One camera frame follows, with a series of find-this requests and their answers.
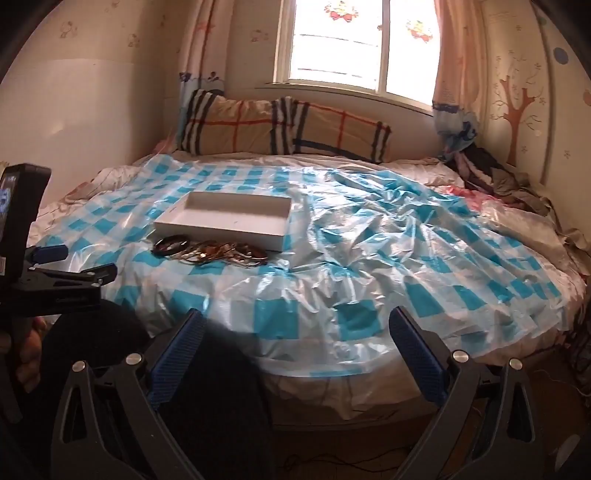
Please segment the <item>blue checked plastic sheet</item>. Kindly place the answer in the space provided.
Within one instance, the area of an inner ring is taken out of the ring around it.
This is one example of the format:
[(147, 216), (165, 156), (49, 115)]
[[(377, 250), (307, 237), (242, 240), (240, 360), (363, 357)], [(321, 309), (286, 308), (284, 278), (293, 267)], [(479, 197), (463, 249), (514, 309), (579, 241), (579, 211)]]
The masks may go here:
[[(266, 265), (190, 265), (155, 257), (158, 215), (183, 195), (290, 200), (283, 251)], [(40, 240), (65, 245), (68, 269), (118, 268), (106, 299), (151, 334), (190, 309), (235, 332), (263, 369), (349, 376), (386, 363), (388, 319), (404, 307), (451, 349), (475, 357), (534, 347), (571, 323), (560, 278), (521, 241), (487, 227), (466, 202), (397, 173), (147, 161)]]

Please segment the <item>window with stickers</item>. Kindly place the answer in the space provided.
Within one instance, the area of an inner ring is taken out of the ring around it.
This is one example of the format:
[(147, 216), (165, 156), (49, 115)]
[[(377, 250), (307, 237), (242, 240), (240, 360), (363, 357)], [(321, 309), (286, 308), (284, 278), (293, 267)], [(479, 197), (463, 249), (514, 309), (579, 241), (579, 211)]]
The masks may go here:
[(283, 1), (273, 82), (358, 91), (429, 111), (439, 57), (434, 1)]

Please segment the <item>tree decorated wardrobe panel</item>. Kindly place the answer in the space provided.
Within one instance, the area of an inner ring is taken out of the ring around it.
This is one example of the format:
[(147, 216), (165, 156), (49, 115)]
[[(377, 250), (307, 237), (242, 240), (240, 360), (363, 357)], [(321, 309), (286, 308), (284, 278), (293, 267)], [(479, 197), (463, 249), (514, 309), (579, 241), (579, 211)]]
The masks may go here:
[(483, 144), (552, 192), (590, 172), (590, 80), (555, 23), (531, 1), (486, 1), (489, 89)]

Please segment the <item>patterned curtain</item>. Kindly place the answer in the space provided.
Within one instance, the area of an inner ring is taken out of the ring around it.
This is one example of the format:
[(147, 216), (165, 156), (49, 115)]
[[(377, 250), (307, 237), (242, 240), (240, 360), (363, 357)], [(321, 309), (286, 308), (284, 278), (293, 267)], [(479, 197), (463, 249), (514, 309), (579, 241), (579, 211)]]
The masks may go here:
[(233, 0), (191, 1), (179, 53), (179, 110), (176, 140), (184, 129), (193, 92), (223, 94)]
[(435, 3), (440, 57), (432, 102), (435, 126), (449, 159), (476, 141), (486, 106), (487, 49), (480, 1)]

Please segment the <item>plaid pillow left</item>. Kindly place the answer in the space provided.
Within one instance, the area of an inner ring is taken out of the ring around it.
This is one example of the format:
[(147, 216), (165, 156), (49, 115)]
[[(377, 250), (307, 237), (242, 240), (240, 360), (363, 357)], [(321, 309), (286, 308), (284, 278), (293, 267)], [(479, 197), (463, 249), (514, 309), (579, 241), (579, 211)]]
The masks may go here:
[(182, 116), (177, 148), (193, 156), (228, 153), (294, 153), (290, 97), (232, 100), (202, 89)]

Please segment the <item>plaid pillow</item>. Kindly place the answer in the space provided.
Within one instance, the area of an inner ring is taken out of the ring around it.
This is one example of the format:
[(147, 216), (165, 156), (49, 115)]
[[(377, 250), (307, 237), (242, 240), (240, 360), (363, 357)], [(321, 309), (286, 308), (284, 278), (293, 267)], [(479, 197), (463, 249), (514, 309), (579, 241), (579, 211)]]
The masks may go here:
[(296, 154), (344, 157), (375, 165), (388, 153), (391, 127), (346, 110), (294, 100), (290, 124)]
[(193, 156), (228, 153), (294, 153), (290, 97), (232, 100), (202, 89), (182, 116), (177, 148)]

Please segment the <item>left patterned curtain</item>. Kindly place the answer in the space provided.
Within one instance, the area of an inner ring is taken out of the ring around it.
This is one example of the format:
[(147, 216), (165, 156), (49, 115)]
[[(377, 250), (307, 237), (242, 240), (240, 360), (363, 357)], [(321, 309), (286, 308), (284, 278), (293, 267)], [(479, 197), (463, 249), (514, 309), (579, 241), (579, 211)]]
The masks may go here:
[(179, 110), (176, 140), (184, 129), (193, 92), (223, 94), (233, 0), (191, 1), (179, 53)]

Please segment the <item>white shallow cardboard box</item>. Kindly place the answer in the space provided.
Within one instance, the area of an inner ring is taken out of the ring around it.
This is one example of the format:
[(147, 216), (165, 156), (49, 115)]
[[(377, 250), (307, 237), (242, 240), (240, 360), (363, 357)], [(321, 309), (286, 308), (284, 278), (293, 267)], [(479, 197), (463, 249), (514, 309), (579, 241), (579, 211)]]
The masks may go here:
[(153, 222), (156, 235), (185, 235), (195, 241), (246, 243), (283, 250), (291, 199), (242, 193), (192, 191)]

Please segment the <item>plaid pillow right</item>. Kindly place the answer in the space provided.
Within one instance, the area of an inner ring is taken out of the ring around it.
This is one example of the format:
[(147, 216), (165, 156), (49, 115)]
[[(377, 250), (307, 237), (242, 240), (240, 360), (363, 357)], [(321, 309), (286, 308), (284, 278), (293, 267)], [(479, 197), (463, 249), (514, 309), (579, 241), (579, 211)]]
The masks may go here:
[(375, 165), (388, 153), (391, 127), (346, 110), (294, 100), (290, 124), (296, 154), (344, 157)]

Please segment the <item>right patterned curtain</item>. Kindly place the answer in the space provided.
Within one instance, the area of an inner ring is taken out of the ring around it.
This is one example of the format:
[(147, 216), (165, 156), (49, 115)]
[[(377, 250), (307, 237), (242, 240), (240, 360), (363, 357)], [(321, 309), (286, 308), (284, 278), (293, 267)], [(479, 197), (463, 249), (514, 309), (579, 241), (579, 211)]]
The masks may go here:
[(476, 141), (486, 106), (487, 49), (480, 1), (435, 3), (440, 57), (432, 102), (435, 126), (449, 159)]

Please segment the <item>dark clothes pile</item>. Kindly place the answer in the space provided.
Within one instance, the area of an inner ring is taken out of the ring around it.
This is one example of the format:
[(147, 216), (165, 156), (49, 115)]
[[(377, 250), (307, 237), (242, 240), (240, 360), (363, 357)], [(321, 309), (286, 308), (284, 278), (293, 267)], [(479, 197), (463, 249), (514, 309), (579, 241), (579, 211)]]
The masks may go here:
[(479, 191), (514, 208), (548, 217), (549, 200), (540, 196), (525, 173), (498, 162), (487, 150), (471, 144), (445, 160), (469, 190)]

